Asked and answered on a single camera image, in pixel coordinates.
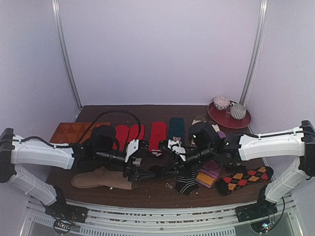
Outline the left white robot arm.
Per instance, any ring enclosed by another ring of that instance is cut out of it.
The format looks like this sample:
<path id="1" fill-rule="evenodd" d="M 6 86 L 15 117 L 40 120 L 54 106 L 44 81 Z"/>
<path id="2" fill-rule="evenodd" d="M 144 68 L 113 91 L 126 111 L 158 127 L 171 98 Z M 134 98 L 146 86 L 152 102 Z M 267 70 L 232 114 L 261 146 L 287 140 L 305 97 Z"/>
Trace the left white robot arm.
<path id="1" fill-rule="evenodd" d="M 54 144 L 31 136 L 22 138 L 6 128 L 0 136 L 0 181 L 14 183 L 25 194 L 38 199 L 45 207 L 51 207 L 59 218 L 67 218 L 71 208 L 66 204 L 63 192 L 49 185 L 22 167 L 36 164 L 70 170 L 75 164 L 96 162 L 114 164 L 123 168 L 123 177 L 128 181 L 153 178 L 155 174 L 134 165 L 135 153 L 146 149 L 143 140 L 135 139 L 121 151 L 115 128 L 101 125 L 92 129 L 91 136 L 83 143 Z"/>

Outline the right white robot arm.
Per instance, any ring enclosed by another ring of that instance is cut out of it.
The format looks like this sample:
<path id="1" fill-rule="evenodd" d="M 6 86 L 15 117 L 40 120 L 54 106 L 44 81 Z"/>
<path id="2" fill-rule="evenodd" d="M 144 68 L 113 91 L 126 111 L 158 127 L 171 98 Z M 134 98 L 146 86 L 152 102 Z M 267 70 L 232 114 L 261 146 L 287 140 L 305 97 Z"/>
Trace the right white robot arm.
<path id="1" fill-rule="evenodd" d="M 173 154 L 171 164 L 163 173 L 176 170 L 178 174 L 190 174 L 198 163 L 214 160 L 219 165 L 241 163 L 262 157 L 295 156 L 292 164 L 274 182 L 268 184 L 259 194 L 259 200 L 252 206 L 257 217 L 264 216 L 280 198 L 304 180 L 315 175 L 315 130 L 308 121 L 290 130 L 267 133 L 235 133 L 221 138 L 214 128 L 206 123 L 196 123 L 191 128 L 196 144 L 190 151 L 178 141 L 160 141 L 158 147 Z"/>

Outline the black sock white cuff stripes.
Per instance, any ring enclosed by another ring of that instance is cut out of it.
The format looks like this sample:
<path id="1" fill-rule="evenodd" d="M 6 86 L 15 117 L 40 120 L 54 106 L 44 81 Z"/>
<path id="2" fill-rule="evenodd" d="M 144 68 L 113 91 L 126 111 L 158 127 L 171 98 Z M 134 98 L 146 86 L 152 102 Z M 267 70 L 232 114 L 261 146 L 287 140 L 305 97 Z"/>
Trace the black sock white cuff stripes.
<path id="1" fill-rule="evenodd" d="M 166 172 L 165 167 L 159 165 L 151 166 L 148 171 L 155 174 L 156 177 L 163 176 Z"/>

